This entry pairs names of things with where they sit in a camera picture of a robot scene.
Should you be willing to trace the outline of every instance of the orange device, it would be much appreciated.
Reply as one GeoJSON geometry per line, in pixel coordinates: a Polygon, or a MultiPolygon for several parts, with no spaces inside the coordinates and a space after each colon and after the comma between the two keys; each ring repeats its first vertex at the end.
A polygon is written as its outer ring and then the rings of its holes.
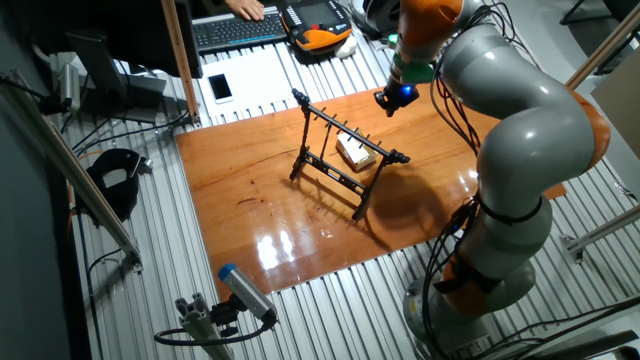
{"type": "Polygon", "coordinates": [[[305,51],[331,49],[351,34],[351,21],[336,1],[291,4],[282,10],[282,23],[291,42],[305,51]]]}

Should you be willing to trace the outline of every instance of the person's hand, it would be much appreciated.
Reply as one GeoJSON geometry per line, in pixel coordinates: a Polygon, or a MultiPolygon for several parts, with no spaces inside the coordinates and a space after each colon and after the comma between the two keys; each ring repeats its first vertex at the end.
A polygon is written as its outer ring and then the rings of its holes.
{"type": "Polygon", "coordinates": [[[264,20],[264,5],[257,0],[224,0],[231,11],[247,20],[264,20]]]}

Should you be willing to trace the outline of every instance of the keyboard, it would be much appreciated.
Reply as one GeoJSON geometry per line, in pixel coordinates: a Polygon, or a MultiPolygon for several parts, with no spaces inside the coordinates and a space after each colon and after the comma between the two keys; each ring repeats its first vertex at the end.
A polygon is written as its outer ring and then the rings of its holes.
{"type": "Polygon", "coordinates": [[[212,53],[286,39],[278,8],[269,6],[264,10],[263,21],[239,19],[233,14],[193,20],[198,52],[212,53]]]}

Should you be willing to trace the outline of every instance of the blue light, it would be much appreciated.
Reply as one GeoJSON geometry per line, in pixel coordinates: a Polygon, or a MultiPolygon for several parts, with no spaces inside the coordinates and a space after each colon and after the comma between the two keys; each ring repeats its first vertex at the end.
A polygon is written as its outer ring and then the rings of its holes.
{"type": "Polygon", "coordinates": [[[402,93],[409,96],[411,95],[411,90],[413,90],[413,86],[405,86],[402,88],[402,93]]]}

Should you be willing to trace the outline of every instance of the smartphone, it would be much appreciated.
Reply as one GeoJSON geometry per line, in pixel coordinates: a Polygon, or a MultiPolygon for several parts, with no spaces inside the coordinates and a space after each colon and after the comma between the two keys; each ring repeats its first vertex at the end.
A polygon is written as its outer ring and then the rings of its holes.
{"type": "Polygon", "coordinates": [[[233,100],[231,89],[229,89],[229,84],[224,74],[210,76],[209,83],[211,84],[216,104],[223,104],[233,100]]]}

